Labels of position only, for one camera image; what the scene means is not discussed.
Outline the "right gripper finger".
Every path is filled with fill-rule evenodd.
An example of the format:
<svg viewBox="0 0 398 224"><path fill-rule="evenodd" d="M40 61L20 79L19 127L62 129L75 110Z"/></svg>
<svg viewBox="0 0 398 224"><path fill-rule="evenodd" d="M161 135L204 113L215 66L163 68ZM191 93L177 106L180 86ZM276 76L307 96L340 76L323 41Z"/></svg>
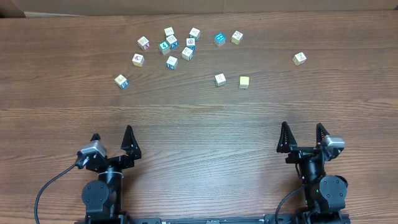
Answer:
<svg viewBox="0 0 398 224"><path fill-rule="evenodd" d="M277 145L277 152L290 153L294 147L297 147L297 142L290 130L286 121L281 124L280 138Z"/></svg>
<svg viewBox="0 0 398 224"><path fill-rule="evenodd" d="M316 135L317 135L317 144L326 145L326 142L330 137L330 134L321 123L318 123L316 126Z"/></svg>

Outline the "yellow wooden block S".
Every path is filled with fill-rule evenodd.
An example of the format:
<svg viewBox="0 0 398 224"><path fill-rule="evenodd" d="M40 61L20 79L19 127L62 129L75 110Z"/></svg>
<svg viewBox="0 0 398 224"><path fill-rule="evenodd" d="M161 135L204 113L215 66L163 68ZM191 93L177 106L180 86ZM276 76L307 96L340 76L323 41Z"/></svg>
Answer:
<svg viewBox="0 0 398 224"><path fill-rule="evenodd" d="M240 78L239 78L239 88L240 89L247 89L248 87L249 87L249 77L240 76Z"/></svg>

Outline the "wooden block yellow side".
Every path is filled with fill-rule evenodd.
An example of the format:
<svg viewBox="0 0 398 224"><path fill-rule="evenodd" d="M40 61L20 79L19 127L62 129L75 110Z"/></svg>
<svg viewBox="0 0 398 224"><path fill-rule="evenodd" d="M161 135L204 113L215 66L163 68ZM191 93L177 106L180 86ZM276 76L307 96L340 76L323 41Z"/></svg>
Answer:
<svg viewBox="0 0 398 224"><path fill-rule="evenodd" d="M138 67L142 67L144 64L144 56L141 54L134 54L132 57L132 64Z"/></svg>

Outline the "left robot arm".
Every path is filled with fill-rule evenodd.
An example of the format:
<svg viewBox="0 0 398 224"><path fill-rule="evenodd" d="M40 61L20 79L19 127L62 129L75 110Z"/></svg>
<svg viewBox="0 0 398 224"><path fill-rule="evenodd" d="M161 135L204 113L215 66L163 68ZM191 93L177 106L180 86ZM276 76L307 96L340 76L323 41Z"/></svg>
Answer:
<svg viewBox="0 0 398 224"><path fill-rule="evenodd" d="M122 211L123 170L134 167L142 157L132 126L128 125L121 143L123 155L108 157L98 133L77 152L76 166L96 172L98 178L85 185L81 198L86 207L85 223L132 223Z"/></svg>

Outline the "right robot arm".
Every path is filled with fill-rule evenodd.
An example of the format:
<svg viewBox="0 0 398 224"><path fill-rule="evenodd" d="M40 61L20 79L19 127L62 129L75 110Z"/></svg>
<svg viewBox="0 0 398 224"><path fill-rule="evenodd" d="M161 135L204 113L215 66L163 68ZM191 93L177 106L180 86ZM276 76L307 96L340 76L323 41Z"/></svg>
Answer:
<svg viewBox="0 0 398 224"><path fill-rule="evenodd" d="M291 196L304 192L305 208L292 215L292 223L349 223L345 208L348 181L340 175L327 175L325 162L336 159L345 148L340 136L331 135L325 127L316 126L316 145L299 146L287 122L281 124L280 138L276 151L286 153L285 162L293 164L302 181L302 186L286 195L278 204L274 222L279 223L279 211Z"/></svg>

